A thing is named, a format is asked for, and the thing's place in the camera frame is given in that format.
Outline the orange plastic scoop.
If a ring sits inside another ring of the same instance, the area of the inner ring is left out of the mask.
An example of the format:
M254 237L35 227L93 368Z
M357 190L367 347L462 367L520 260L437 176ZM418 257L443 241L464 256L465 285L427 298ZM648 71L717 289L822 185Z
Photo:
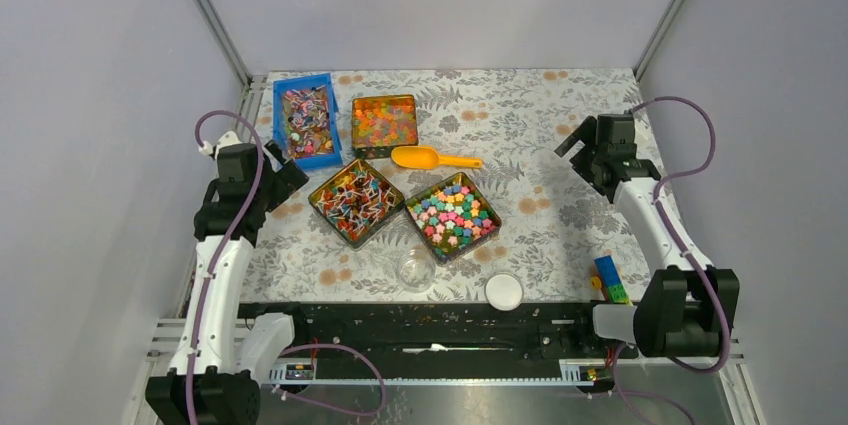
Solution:
M481 158L444 155L428 146L396 147L391 151L390 157L396 165L409 169L432 170L443 166L471 169L483 167Z

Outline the clear plastic jar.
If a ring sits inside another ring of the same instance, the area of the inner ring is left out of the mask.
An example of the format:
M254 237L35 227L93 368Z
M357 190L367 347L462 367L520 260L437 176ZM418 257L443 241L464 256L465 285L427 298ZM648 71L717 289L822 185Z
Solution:
M426 248L415 246L406 252L397 263L395 275L405 290L423 293L435 281L435 259Z

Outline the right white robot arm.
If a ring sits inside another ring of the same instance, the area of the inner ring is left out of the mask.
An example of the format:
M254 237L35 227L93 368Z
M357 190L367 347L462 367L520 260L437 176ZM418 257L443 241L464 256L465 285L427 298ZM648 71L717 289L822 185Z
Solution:
M597 304L593 318L573 331L575 347L597 357L613 340L635 345L646 357L728 359L740 282L717 268L687 234L661 195L661 175L637 156L630 114L586 118L555 150L578 146L573 170L625 218L652 277L635 305Z

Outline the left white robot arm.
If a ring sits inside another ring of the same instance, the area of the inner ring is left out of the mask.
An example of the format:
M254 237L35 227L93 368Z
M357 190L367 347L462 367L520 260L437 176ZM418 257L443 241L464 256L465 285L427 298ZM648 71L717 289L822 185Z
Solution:
M260 387L280 352L309 346L307 325L277 312L236 339L241 286L271 211L304 186L306 174L279 145L258 149L225 133L205 144L218 170L194 216L195 274L179 343L145 400L164 424L254 424Z

